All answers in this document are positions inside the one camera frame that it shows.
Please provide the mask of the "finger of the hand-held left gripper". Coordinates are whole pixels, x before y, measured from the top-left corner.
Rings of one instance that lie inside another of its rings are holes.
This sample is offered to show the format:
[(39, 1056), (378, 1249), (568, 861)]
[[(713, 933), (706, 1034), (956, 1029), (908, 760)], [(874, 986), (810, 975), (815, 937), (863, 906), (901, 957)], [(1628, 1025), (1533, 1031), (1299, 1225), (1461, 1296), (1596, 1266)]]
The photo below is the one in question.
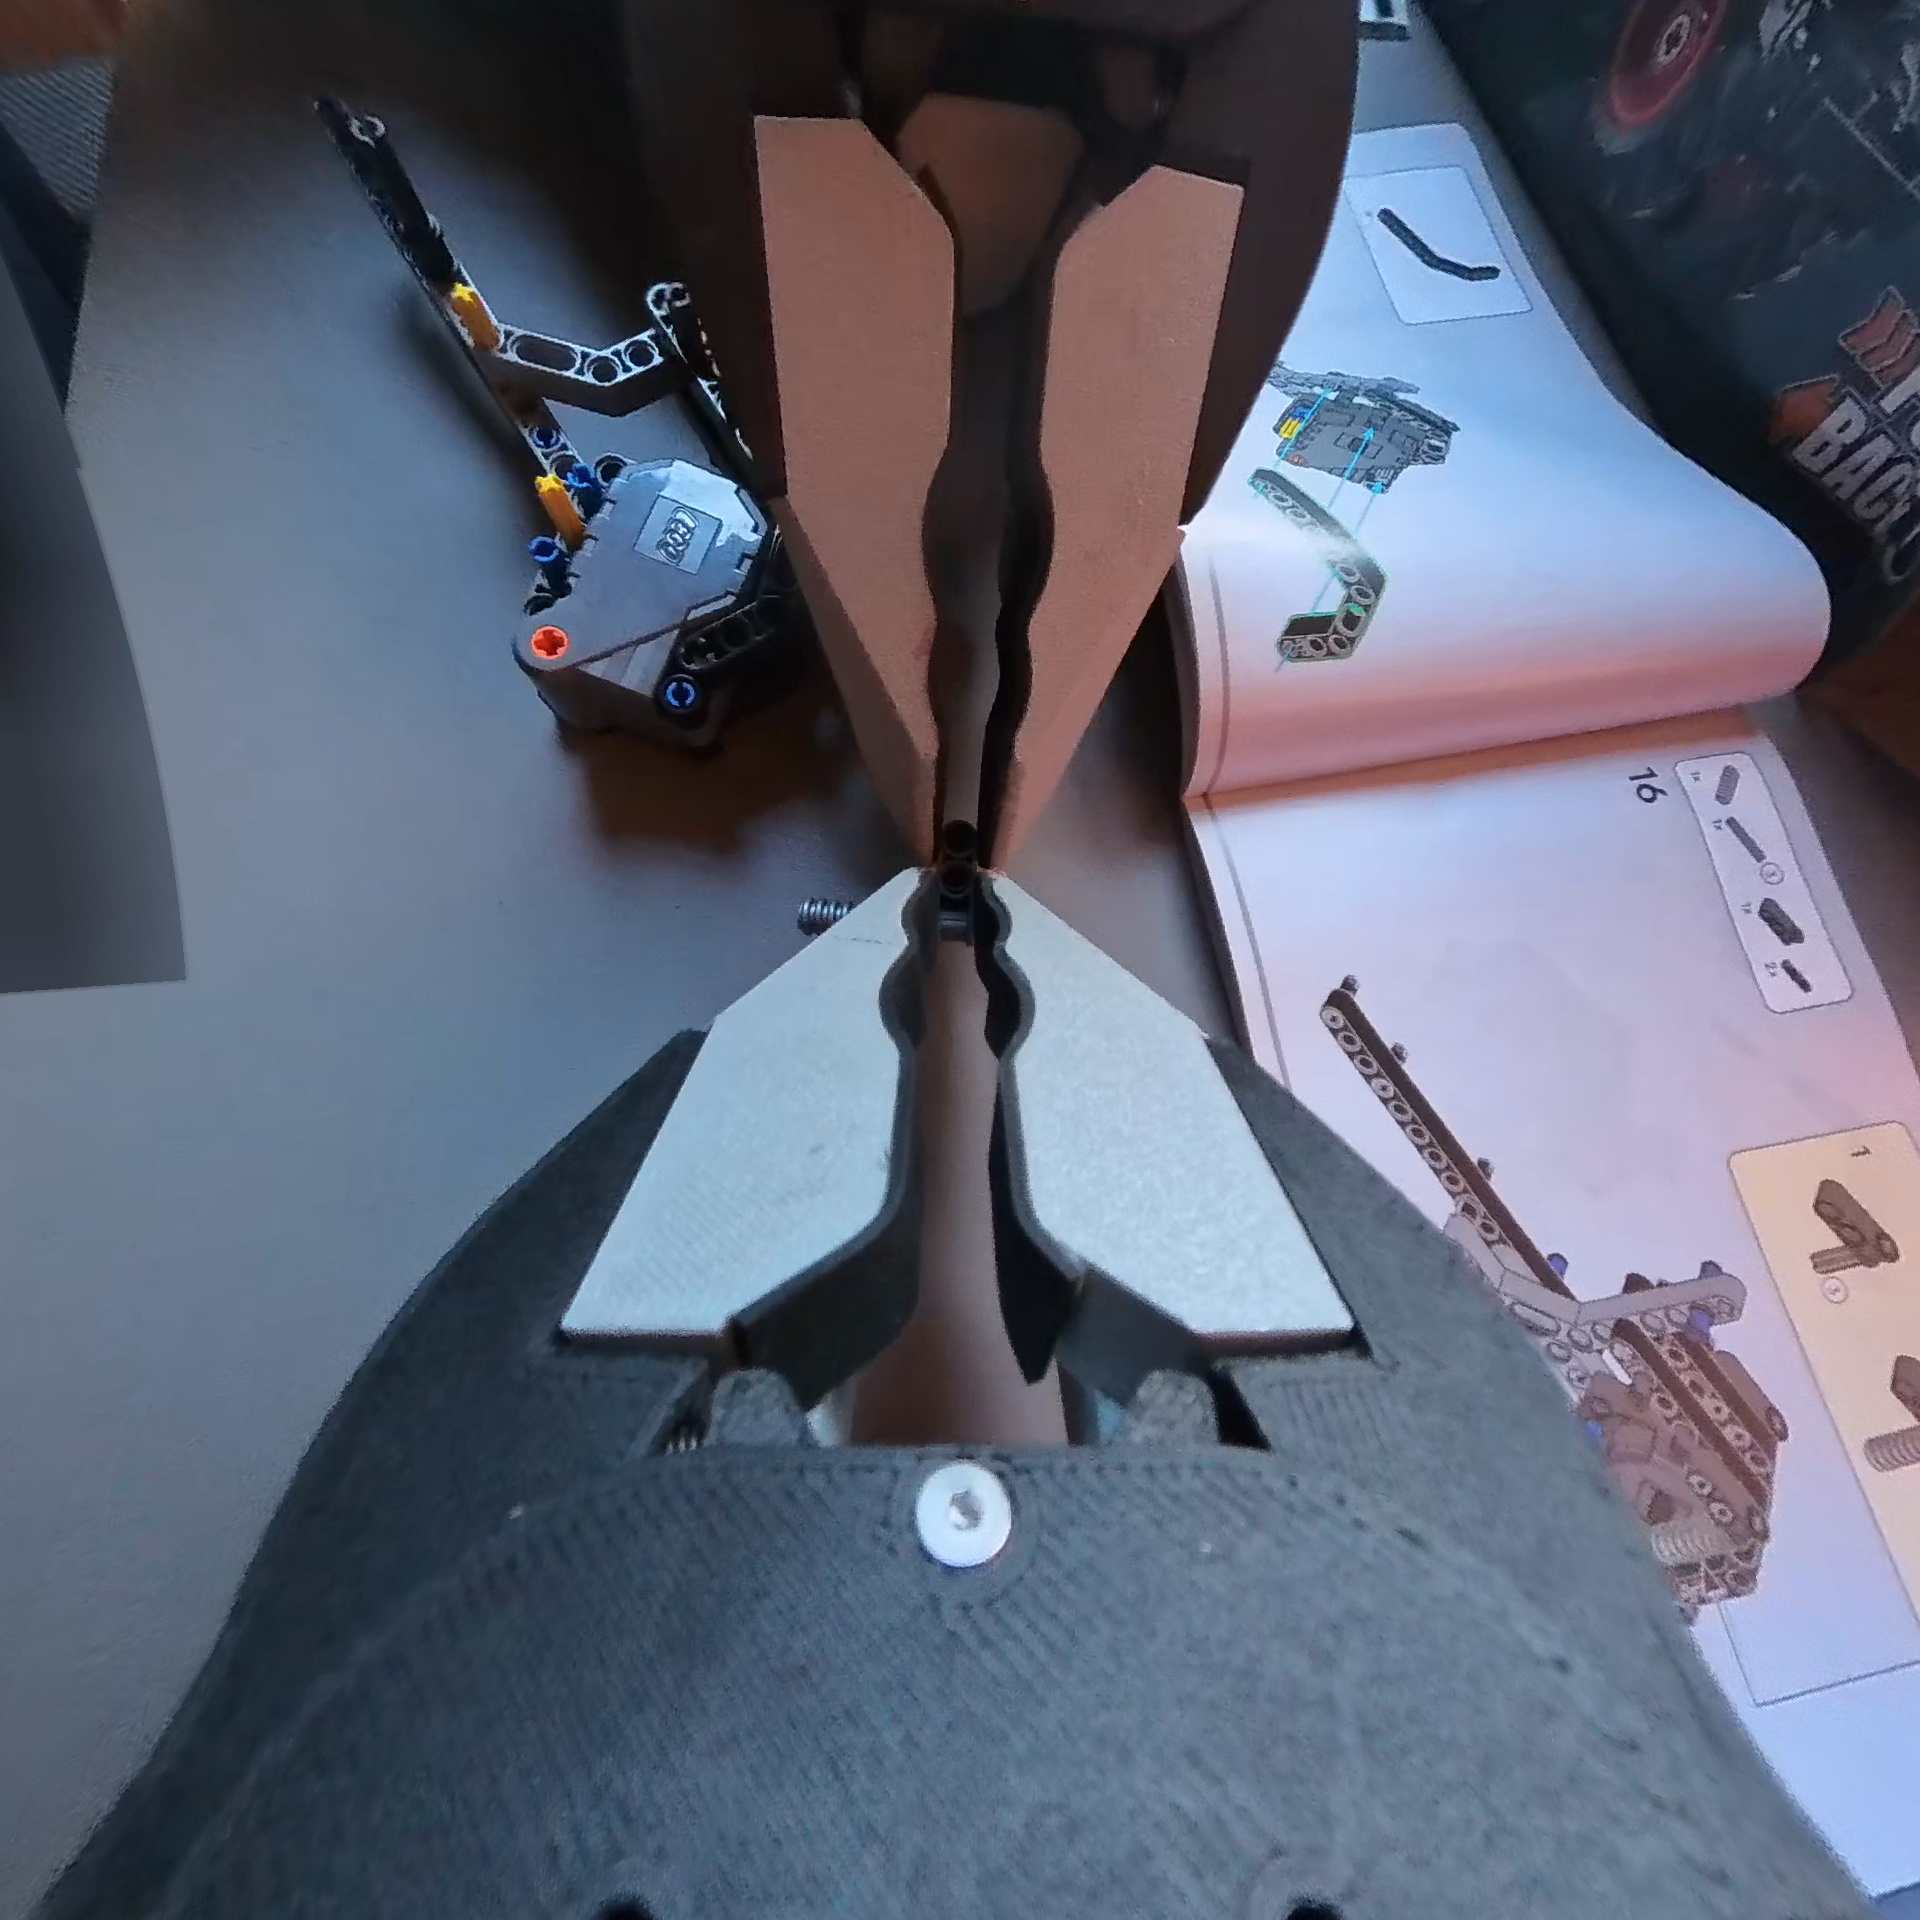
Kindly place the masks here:
[(1053, 264), (1039, 400), (1049, 551), (1025, 628), (1030, 695), (985, 864), (1060, 785), (1179, 554), (1187, 466), (1243, 192), (1153, 165)]
[(938, 836), (925, 507), (950, 444), (956, 242), (860, 122), (755, 120), (781, 529), (884, 802)]

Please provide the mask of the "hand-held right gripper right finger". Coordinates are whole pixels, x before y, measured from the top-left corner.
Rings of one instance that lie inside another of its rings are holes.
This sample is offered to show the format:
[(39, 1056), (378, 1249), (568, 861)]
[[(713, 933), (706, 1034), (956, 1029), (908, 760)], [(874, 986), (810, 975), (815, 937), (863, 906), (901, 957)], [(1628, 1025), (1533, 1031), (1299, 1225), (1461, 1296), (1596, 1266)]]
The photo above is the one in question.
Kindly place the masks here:
[(1243, 1067), (1016, 882), (978, 886), (997, 1300), (1032, 1381), (1344, 1345), (1352, 1315), (1230, 1084)]

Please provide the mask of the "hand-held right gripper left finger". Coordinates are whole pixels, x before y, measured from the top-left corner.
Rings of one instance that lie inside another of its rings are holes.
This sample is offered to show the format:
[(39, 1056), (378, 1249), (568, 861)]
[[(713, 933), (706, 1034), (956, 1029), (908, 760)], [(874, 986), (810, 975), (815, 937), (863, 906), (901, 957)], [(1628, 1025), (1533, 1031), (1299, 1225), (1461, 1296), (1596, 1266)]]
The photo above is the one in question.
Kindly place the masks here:
[(820, 1404), (922, 1284), (917, 1054), (939, 888), (904, 871), (703, 1036), (561, 1318)]

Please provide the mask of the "grey black lego assembly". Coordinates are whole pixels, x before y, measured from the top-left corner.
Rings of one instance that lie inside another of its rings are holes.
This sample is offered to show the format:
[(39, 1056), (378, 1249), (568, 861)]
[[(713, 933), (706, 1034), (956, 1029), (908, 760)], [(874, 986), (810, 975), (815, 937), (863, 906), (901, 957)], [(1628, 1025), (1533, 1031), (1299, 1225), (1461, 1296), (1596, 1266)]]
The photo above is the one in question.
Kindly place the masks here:
[(653, 285), (648, 324), (603, 347), (506, 324), (385, 124), (336, 99), (315, 110), (532, 462), (550, 527), (527, 545), (516, 665), (568, 729), (714, 749), (791, 685), (812, 628), (689, 292)]

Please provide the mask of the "small lego pin connector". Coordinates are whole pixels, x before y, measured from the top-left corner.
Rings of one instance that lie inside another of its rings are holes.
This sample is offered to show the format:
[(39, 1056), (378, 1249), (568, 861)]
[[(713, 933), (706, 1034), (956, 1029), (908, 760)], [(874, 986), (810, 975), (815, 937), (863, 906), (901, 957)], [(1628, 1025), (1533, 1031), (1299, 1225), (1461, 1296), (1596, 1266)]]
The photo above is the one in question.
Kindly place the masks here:
[(934, 862), (935, 932), (943, 943), (975, 949), (991, 926), (989, 874), (980, 859), (980, 832), (951, 821), (939, 828)]

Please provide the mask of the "lego instruction booklet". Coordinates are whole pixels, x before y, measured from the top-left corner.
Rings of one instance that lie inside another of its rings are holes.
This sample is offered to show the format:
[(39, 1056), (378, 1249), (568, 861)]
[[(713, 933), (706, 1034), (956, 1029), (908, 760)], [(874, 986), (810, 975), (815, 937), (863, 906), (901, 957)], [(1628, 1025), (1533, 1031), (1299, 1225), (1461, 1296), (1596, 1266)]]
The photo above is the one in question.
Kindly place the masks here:
[(1251, 1052), (1476, 1263), (1769, 1764), (1915, 1889), (1917, 1073), (1747, 714), (1812, 558), (1416, 124), (1352, 141), (1171, 618)]

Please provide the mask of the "dark lego set box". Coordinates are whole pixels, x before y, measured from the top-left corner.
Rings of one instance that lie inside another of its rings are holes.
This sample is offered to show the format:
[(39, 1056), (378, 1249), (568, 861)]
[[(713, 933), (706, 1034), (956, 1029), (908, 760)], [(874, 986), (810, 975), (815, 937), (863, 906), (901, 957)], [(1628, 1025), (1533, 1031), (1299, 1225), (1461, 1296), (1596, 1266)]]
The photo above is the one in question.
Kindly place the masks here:
[(1917, 610), (1919, 6), (1425, 5), (1674, 446)]

